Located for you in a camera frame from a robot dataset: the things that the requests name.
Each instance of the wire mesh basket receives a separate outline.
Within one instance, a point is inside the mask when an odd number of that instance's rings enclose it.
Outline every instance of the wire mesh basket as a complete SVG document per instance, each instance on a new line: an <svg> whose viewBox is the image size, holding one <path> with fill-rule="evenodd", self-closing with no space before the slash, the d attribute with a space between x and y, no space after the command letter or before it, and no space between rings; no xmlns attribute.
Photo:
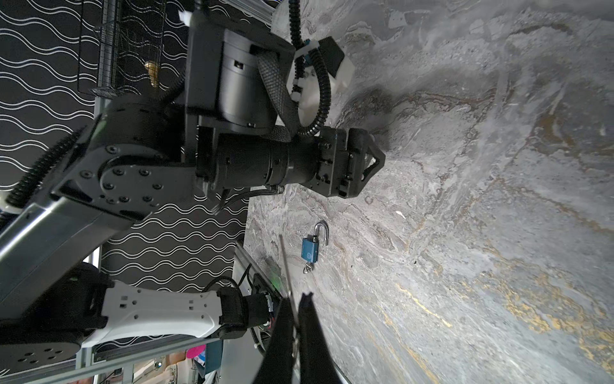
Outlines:
<svg viewBox="0 0 614 384"><path fill-rule="evenodd" d="M123 0L116 3L114 10L102 11L101 24L93 31L98 41L97 54L92 44L86 44L82 34L77 77L79 92L103 98L123 93L155 95L158 92L166 1L142 2ZM90 62L97 57L95 69L86 65L86 56ZM83 72L89 73L86 76L96 76L96 84L81 81Z"/></svg>

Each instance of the blue padlock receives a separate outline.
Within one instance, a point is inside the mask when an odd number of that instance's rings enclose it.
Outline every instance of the blue padlock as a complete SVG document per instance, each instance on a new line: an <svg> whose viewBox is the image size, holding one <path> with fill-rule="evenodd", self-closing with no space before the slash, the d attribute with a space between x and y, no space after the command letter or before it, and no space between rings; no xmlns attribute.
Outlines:
<svg viewBox="0 0 614 384"><path fill-rule="evenodd" d="M303 273L309 273L317 262L318 250L320 247L320 241L318 239L319 229L324 230L324 245L328 245L328 224L325 221L318 222L313 228L313 237L303 239L303 249L301 250L301 257L307 262L303 268Z"/></svg>

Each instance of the padlock body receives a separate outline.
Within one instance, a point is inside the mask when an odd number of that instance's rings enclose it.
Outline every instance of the padlock body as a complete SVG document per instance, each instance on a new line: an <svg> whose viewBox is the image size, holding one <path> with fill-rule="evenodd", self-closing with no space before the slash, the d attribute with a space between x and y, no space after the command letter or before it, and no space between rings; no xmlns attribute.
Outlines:
<svg viewBox="0 0 614 384"><path fill-rule="evenodd" d="M301 257L308 263L315 263L317 261L317 249L318 243L316 241L303 239L303 250L301 251Z"/></svg>

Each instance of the padlock shackle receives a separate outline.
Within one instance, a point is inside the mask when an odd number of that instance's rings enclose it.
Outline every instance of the padlock shackle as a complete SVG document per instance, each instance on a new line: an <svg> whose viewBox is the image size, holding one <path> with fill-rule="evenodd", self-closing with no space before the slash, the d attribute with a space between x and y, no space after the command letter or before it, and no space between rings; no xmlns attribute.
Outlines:
<svg viewBox="0 0 614 384"><path fill-rule="evenodd" d="M326 224L326 222L324 220L319 221L314 227L313 227L313 235L319 237L318 235L318 230L320 228L324 229L324 245L328 245L328 224Z"/></svg>

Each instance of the pink object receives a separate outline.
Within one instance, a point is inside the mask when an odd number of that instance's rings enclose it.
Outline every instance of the pink object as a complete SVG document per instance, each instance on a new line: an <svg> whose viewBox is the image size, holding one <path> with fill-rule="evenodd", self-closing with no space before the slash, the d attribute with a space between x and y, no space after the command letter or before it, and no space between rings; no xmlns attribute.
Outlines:
<svg viewBox="0 0 614 384"><path fill-rule="evenodd" d="M196 356L200 355L205 348L207 348L207 345L199 345L198 347L194 347L194 348L190 348L188 350L188 352L185 353L185 357L188 359L193 359Z"/></svg>

